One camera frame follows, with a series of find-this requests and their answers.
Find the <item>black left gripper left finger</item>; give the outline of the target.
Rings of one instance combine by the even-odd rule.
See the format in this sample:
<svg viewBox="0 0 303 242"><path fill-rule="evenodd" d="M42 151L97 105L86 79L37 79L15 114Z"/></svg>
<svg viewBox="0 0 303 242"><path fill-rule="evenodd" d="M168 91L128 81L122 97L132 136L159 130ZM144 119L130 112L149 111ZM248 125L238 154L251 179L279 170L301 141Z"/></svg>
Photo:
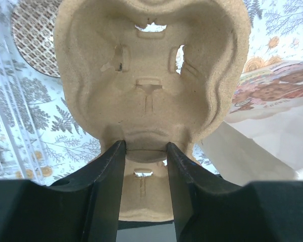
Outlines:
<svg viewBox="0 0 303 242"><path fill-rule="evenodd" d="M50 186L0 180L0 241L115 241L125 156L116 141Z"/></svg>

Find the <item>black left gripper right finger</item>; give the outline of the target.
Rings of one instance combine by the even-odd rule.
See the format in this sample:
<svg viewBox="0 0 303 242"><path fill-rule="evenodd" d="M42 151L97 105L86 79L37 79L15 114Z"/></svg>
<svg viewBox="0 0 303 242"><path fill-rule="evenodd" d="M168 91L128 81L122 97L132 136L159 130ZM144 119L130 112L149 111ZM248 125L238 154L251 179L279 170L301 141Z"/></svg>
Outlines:
<svg viewBox="0 0 303 242"><path fill-rule="evenodd" d="M167 144L178 241L303 241L303 181L238 186Z"/></svg>

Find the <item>beige paper takeout bag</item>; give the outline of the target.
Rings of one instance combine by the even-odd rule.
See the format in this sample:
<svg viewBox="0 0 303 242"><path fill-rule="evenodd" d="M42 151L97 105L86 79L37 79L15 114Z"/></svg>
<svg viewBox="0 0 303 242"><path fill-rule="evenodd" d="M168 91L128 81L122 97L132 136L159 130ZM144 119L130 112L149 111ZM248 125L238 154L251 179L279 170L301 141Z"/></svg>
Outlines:
<svg viewBox="0 0 303 242"><path fill-rule="evenodd" d="M223 123L193 155L237 185L303 180L303 61L243 74Z"/></svg>

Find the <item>brown cardboard cup carrier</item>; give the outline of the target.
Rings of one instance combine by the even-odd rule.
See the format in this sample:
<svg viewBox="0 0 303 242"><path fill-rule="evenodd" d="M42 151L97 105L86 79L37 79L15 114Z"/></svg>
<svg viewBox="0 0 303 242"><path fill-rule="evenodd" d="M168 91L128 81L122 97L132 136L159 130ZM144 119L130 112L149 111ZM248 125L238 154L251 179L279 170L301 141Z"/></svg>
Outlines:
<svg viewBox="0 0 303 242"><path fill-rule="evenodd" d="M67 107L102 152L126 143L120 220L173 219L166 146L191 158L222 123L249 34L243 1L62 1L54 45Z"/></svg>

